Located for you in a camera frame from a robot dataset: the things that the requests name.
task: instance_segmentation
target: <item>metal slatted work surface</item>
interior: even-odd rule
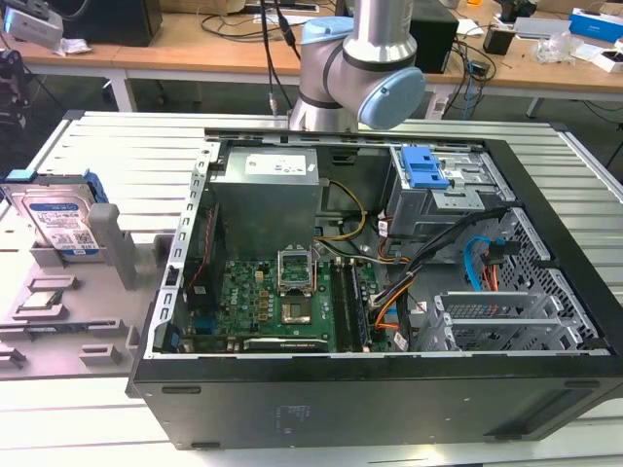
[[[173,232],[177,226],[206,126],[283,125],[283,120],[263,116],[87,113],[67,126],[40,170],[95,171],[119,206],[121,228],[132,231],[137,242],[149,242],[155,233]],[[598,176],[594,161],[574,152],[569,137],[548,124],[413,121],[395,131],[508,142],[623,303],[623,197],[615,193],[617,185]]]
[[[206,126],[284,125],[284,120],[256,116],[86,113],[79,120],[64,121],[31,168],[43,173],[95,171],[111,202],[120,208],[122,229],[131,231],[136,242],[151,242],[155,233],[175,230]],[[395,131],[507,141],[623,303],[623,195],[570,134],[547,124],[432,121],[409,122]],[[13,294],[32,263],[23,251],[25,236],[20,220],[6,209],[6,203],[0,204],[0,263],[12,265],[0,269],[0,305]],[[85,463],[94,458],[106,458],[111,465],[127,463],[128,457],[144,460],[144,455],[188,465],[303,466],[317,465],[319,459],[331,465],[450,465],[522,459],[530,459],[530,465],[550,465],[537,459],[565,459],[564,465],[623,464],[623,400],[593,409],[538,443],[177,452],[142,401],[120,395],[124,379],[91,381],[67,381],[67,387],[62,381],[1,382],[0,400],[6,404],[0,403],[0,427],[12,426],[16,435],[0,437],[0,459],[22,464],[30,460],[28,465],[41,461],[66,465],[69,459]],[[84,430],[85,423],[89,430]],[[16,425],[29,435],[18,436],[24,431],[15,430]],[[55,449],[24,450],[35,447]]]

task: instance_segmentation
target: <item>hard drive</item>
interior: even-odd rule
[[[96,255],[99,246],[87,217],[95,202],[107,201],[96,175],[27,172],[14,170],[1,188],[23,218],[32,222],[37,245],[52,247],[64,257]]]

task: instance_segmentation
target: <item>desk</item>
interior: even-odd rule
[[[481,24],[488,24],[498,11],[499,6],[494,0],[484,0],[479,7],[467,6],[461,1],[458,7],[460,14]],[[557,18],[542,12],[537,12],[535,16]],[[240,33],[257,29],[257,24],[247,22],[237,28],[226,26],[222,31]],[[300,36],[300,30],[300,27],[294,27],[297,36]],[[482,36],[470,37],[467,43],[480,49],[483,39]],[[583,40],[599,45],[599,41]],[[31,44],[10,44],[22,52],[25,62],[35,73],[108,78],[122,111],[135,110],[128,79],[268,82],[266,56],[261,43],[241,44],[208,34],[200,28],[197,16],[189,14],[164,14],[162,29],[149,48],[95,45],[91,54],[60,57]],[[485,86],[484,94],[623,101],[623,74],[608,74],[581,60],[577,60],[575,65],[540,65],[531,56],[533,44],[534,41],[515,39],[508,55],[493,55],[497,74]],[[271,51],[281,81],[287,85],[298,85],[300,68],[292,51],[283,41],[271,42]],[[426,79],[426,89],[433,92],[426,117],[439,119],[445,102],[462,79],[460,59],[452,54],[446,73],[427,75]]]
[[[3,34],[12,49],[19,51],[30,71],[38,75],[89,76],[110,80],[119,110],[136,108],[126,71],[113,67],[113,57],[121,46],[91,44],[92,52],[60,56],[48,49],[27,42],[18,42],[9,34]]]
[[[492,22],[495,14],[500,12],[500,7],[493,0],[484,0],[479,7],[460,2],[458,13],[474,19],[481,25]],[[533,18],[561,19],[564,15],[536,12]],[[612,47],[611,44],[578,36],[584,42],[601,47]],[[468,37],[465,42],[482,51],[484,35]],[[554,98],[554,99],[579,99],[579,100],[602,100],[623,101],[623,74],[606,73],[592,63],[579,60],[574,65],[569,63],[546,63],[539,64],[533,58],[531,49],[536,41],[513,39],[507,55],[489,55],[495,62],[497,73],[487,83],[484,94],[510,95],[518,97]],[[472,53],[470,57],[482,59],[478,54]],[[456,54],[448,64],[446,73],[460,74],[462,62]],[[443,92],[453,92],[449,87],[440,88],[440,97]],[[540,101],[533,102],[528,116],[533,116]]]
[[[29,167],[45,173],[67,160],[82,166],[109,165],[112,169],[100,172],[100,178],[122,211],[120,223],[133,232],[137,243],[146,243],[155,233],[175,230],[188,180],[177,176],[171,180],[170,174],[188,177],[192,169],[188,161],[202,147],[203,129],[234,124],[286,125],[283,118],[269,116],[88,112],[79,120],[62,121]],[[493,122],[410,121],[396,132],[506,141],[623,302],[623,260],[612,253],[623,248],[621,235],[613,234],[621,229],[623,190],[572,135],[547,124]],[[6,202],[0,203],[0,234],[0,264],[11,265],[0,269],[0,313],[4,314],[7,308],[2,299],[16,292],[33,261],[23,241],[23,222]],[[189,467],[363,467],[479,462],[543,465],[537,461],[550,459],[546,465],[551,467],[614,466],[623,459],[623,400],[596,407],[541,442],[176,451],[143,401],[125,396],[126,382],[122,377],[0,382],[3,465],[131,465],[134,460],[144,463],[146,458],[157,458],[163,465]]]

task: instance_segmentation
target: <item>blue cable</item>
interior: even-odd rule
[[[467,69],[469,70],[469,81],[467,82],[467,103],[463,109],[463,120],[467,120],[467,111],[469,110],[469,104],[471,103],[471,85],[473,83],[471,61],[467,62]]]
[[[491,239],[485,236],[474,236],[471,240],[467,242],[465,245],[465,249],[463,250],[463,263],[465,264],[465,271],[467,272],[467,277],[469,278],[469,282],[471,282],[472,287],[475,291],[481,291],[483,288],[480,286],[480,281],[478,280],[478,276],[474,271],[474,265],[471,263],[471,247],[477,241],[484,241],[488,245],[491,245]]]

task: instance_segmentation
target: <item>motherboard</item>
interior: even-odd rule
[[[311,285],[285,291],[287,283]],[[370,343],[367,304],[377,294],[371,263],[228,261],[219,309],[194,309],[193,351],[361,351]]]

